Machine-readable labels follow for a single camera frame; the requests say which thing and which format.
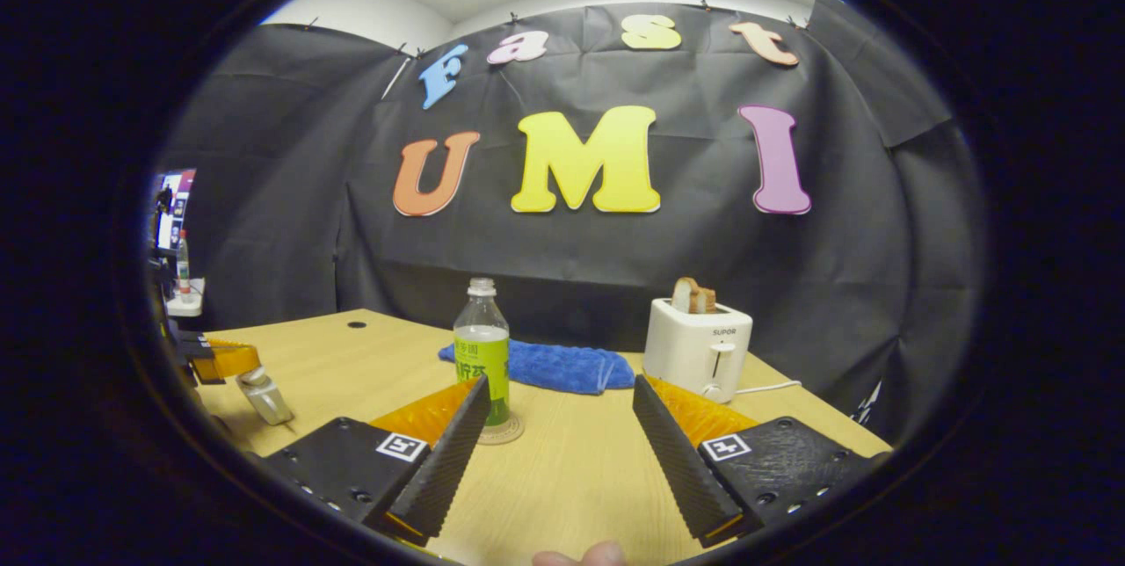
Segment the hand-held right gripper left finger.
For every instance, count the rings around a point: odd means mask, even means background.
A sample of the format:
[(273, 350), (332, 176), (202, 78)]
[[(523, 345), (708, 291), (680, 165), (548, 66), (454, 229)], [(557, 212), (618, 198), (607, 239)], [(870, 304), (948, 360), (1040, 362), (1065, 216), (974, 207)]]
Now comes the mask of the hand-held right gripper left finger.
[(371, 422), (331, 419), (264, 466), (322, 506), (422, 548), (446, 525), (489, 414), (489, 378), (478, 375)]

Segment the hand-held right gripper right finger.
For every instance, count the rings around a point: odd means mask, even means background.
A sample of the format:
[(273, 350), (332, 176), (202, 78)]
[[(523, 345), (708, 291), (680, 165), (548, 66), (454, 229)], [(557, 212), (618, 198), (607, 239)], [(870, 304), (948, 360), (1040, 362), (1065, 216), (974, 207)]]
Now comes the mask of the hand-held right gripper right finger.
[(885, 461), (798, 417), (745, 417), (647, 374), (632, 410), (691, 537), (710, 548), (820, 509)]

